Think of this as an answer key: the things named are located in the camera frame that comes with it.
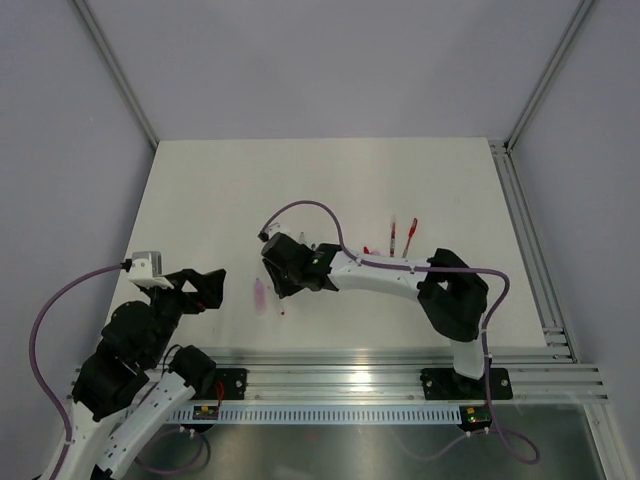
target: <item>red marker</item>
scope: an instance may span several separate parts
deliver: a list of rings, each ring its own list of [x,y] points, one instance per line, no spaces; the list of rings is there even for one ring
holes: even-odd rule
[[[411,243],[413,234],[416,233],[417,226],[418,226],[418,219],[414,218],[413,223],[411,224],[411,228],[409,229],[409,237],[407,238],[407,245],[404,247],[404,252],[402,252],[402,258],[407,258],[407,255],[409,253],[409,244]]]

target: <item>black mount bracket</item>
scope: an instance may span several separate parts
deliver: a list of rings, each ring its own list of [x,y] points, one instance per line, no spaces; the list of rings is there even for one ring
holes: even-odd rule
[[[247,369],[246,368],[218,368],[214,382],[202,395],[194,395],[192,400],[218,400],[216,384],[222,383],[224,387],[225,400],[244,400],[244,392],[247,389]]]
[[[479,380],[463,377],[453,368],[425,368],[420,381],[425,400],[486,400],[485,377]],[[492,400],[511,400],[513,390],[506,368],[491,368],[489,375]]]

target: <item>marker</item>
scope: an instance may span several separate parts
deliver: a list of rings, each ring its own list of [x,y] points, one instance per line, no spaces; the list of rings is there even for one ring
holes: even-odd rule
[[[407,245],[404,247],[404,252],[402,252],[402,258],[407,258],[407,255],[409,253],[409,244],[411,243],[413,234],[416,233],[417,226],[418,226],[418,219],[414,218],[413,223],[411,224],[411,228],[409,229],[409,237],[407,238]]]
[[[391,215],[391,244],[389,246],[389,256],[393,257],[396,253],[396,216]]]
[[[275,301],[275,306],[278,314],[284,316],[284,306],[282,305],[282,300],[280,299],[276,291],[271,288],[271,285],[267,286],[267,289],[273,294],[272,296]]]

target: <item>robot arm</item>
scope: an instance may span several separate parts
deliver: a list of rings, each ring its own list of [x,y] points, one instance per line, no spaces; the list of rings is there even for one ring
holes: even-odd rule
[[[160,383],[115,431],[123,412],[148,382],[184,314],[220,308],[226,272],[185,269],[162,276],[158,252],[132,255],[128,276],[150,303],[118,307],[102,330],[96,352],[80,370],[73,388],[73,438],[62,437],[41,480],[119,479],[171,412],[195,393],[204,393],[215,376],[215,362],[196,347],[176,353]],[[185,283],[195,292],[183,292]],[[61,455],[62,467],[55,473]]]
[[[484,355],[478,339],[487,308],[489,287],[476,274],[415,273],[417,266],[467,267],[453,252],[438,249],[428,260],[404,260],[408,271],[376,268],[349,258],[339,245],[320,244],[315,250],[278,232],[264,245],[262,257],[280,298],[304,288],[369,290],[418,302],[441,335],[451,342],[455,371],[474,380],[484,374]],[[398,259],[359,254],[358,259],[397,265]]]

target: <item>metal sheet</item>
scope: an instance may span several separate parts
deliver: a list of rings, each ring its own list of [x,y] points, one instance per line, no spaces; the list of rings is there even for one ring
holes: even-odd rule
[[[436,461],[429,455],[461,434],[454,426],[217,426],[205,435],[209,464],[180,479],[216,480],[602,480],[585,415],[579,408],[500,407],[505,427],[522,431],[540,448],[542,462],[527,467],[510,458],[499,439],[465,440]],[[175,467],[193,455],[195,442],[170,437],[143,458]],[[133,466],[125,480],[157,476]]]

